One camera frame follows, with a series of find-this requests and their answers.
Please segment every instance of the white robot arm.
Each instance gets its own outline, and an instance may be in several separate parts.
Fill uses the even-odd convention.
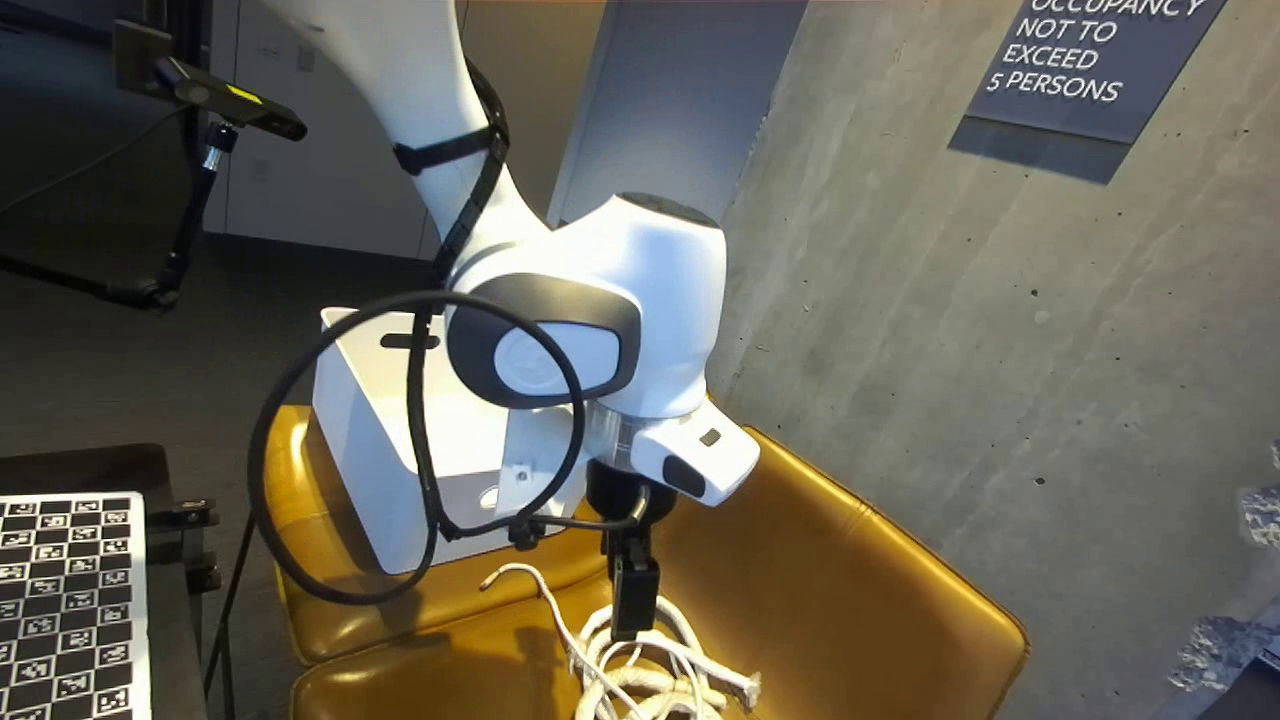
[[[267,0],[366,98],[401,148],[481,134],[451,0]],[[415,194],[449,236],[485,157],[415,171]],[[535,319],[572,362],[593,400],[589,457],[718,504],[760,450],[703,388],[718,333],[722,233],[651,201],[616,195],[567,229],[546,229],[500,168],[449,283]],[[485,400],[545,407],[567,400],[545,347],[492,318],[451,311],[449,362]]]

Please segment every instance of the cable bundle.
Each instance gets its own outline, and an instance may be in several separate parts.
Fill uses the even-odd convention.
[[[546,581],[533,566],[500,566],[481,587],[502,571],[527,571],[546,600],[559,640],[567,644],[567,670],[582,683],[575,720],[717,720],[726,706],[722,683],[750,708],[760,701],[760,678],[739,678],[703,655],[692,623],[672,600],[656,600],[668,634],[640,634],[636,640],[612,640],[612,607],[594,607],[572,636]]]

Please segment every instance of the white cable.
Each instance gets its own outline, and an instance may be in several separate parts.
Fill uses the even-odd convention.
[[[481,587],[492,587],[502,571],[533,578],[554,619],[567,670],[582,683],[575,720],[717,720],[726,695],[713,683],[737,689],[745,708],[756,708],[760,678],[739,678],[703,655],[692,623],[672,600],[656,600],[659,623],[668,623],[672,636],[646,628],[636,634],[636,640],[612,640],[612,607],[594,607],[572,636],[546,581],[533,566],[500,566]]]

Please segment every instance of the occupancy sign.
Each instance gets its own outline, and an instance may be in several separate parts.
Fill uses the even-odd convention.
[[[1131,144],[1223,0],[1025,0],[969,118]]]

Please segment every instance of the yellow chair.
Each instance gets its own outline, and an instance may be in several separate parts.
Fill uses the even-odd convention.
[[[927,550],[760,437],[756,477],[722,504],[656,525],[659,593],[706,655],[760,672],[764,720],[990,716],[1025,666],[1025,634]],[[267,439],[267,508],[320,581],[352,581],[366,543],[309,407]],[[295,720],[562,720],[575,708],[562,644],[527,581],[481,581],[502,561],[545,570],[567,628],[608,604],[601,537],[440,566],[380,607],[345,607],[281,581],[303,672]]]

